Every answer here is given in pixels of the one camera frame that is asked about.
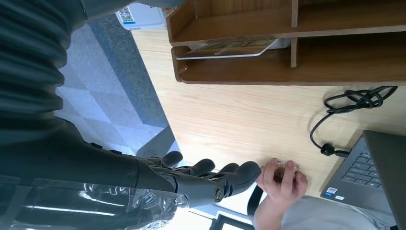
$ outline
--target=wooden desk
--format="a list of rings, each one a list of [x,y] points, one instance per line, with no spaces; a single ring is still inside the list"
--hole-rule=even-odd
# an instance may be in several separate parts
[[[272,157],[294,160],[308,177],[307,194],[319,196],[343,160],[323,156],[309,139],[310,129],[325,115],[323,98],[371,85],[177,83],[167,32],[133,31],[133,36],[187,162],[209,158],[220,169],[230,162],[256,161],[263,165]],[[381,108],[333,116],[319,128],[315,139],[319,143],[332,141],[336,147],[349,150],[364,129],[406,135],[405,102],[406,87],[400,87]]]

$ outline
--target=wooden shelf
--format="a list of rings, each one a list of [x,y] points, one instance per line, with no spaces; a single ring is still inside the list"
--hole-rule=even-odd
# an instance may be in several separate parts
[[[294,69],[287,48],[258,57],[185,61],[178,77],[196,84],[405,85],[405,41],[406,33],[301,38]]]
[[[297,28],[292,28],[291,7],[202,18],[192,16],[191,11],[188,15],[190,24],[177,28],[176,33],[170,32],[173,46],[406,31],[404,0],[342,0],[304,5],[299,9]]]

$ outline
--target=wooden shelf organizer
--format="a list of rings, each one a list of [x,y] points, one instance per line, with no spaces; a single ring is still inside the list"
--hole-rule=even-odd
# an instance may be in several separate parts
[[[168,19],[177,81],[406,83],[404,0],[186,0]],[[189,46],[291,38],[258,57],[176,60]]]

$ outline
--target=human finger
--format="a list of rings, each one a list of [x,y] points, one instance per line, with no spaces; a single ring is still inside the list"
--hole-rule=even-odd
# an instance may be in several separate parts
[[[266,164],[265,166],[262,166],[261,167],[261,174],[259,175],[259,177],[257,178],[257,185],[260,187],[260,188],[262,188],[262,190],[264,190],[265,189],[265,187],[264,187],[264,174],[265,174],[265,169],[266,169],[266,166],[267,166],[268,164]]]
[[[285,167],[285,173],[283,174],[281,183],[281,192],[292,193],[293,188],[293,177],[294,177],[294,163],[293,161],[288,161]]]
[[[273,158],[265,167],[263,183],[265,187],[274,186],[275,181],[273,176],[275,175],[275,170],[278,167],[278,161]]]
[[[307,190],[307,177],[301,172],[296,172],[294,181],[296,196],[297,198],[301,198]]]

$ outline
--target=human hand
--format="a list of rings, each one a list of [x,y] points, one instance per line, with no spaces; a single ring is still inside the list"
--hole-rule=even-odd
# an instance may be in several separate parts
[[[269,207],[274,215],[283,215],[290,206],[305,194],[307,178],[299,171],[295,173],[295,164],[293,161],[288,161],[282,182],[278,183],[273,178],[277,168],[277,160],[273,158],[262,168],[262,173],[257,179],[258,186],[268,194],[261,204],[261,206],[265,207],[260,207],[259,210],[268,209]]]

